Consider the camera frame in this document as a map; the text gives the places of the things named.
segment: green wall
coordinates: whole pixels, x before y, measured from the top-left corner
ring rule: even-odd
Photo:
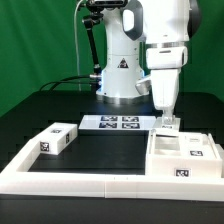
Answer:
[[[0,1],[0,116],[43,84],[76,72],[75,0]],[[188,44],[181,90],[209,92],[224,100],[224,1],[200,1],[203,22]],[[92,72],[86,31],[78,14],[81,74]],[[99,60],[106,63],[103,25],[94,28]],[[71,85],[67,88],[77,89]]]

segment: black table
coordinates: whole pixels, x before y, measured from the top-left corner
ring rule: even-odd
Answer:
[[[84,115],[161,115],[145,103],[98,102],[91,92],[36,92],[0,118],[0,169],[54,122],[80,124]],[[211,133],[224,146],[224,104],[205,93],[180,93],[181,131]],[[31,172],[143,174],[146,131],[79,131],[59,156],[40,155]],[[222,223],[224,203],[43,196],[0,196],[0,223]]]

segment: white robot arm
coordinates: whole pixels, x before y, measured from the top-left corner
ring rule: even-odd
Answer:
[[[163,111],[161,128],[174,128],[176,122],[173,109],[179,73],[188,60],[184,43],[189,40],[190,10],[189,0],[131,0],[123,11],[125,33],[149,46],[146,61],[151,75],[136,87],[144,93],[151,82],[155,108]]]
[[[121,8],[127,3],[128,0],[86,0],[85,4],[90,15],[84,17],[83,23],[90,39],[94,72],[102,77],[96,95],[98,100],[109,103],[129,104],[145,99],[135,88],[136,81],[144,76],[139,65],[139,41],[132,41],[122,26]],[[107,65],[102,72],[91,30],[100,21],[104,22],[107,36]]]

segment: white box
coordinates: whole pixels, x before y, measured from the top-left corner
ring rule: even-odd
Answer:
[[[150,132],[145,174],[161,177],[217,178],[222,159],[211,135],[180,132],[177,137]]]

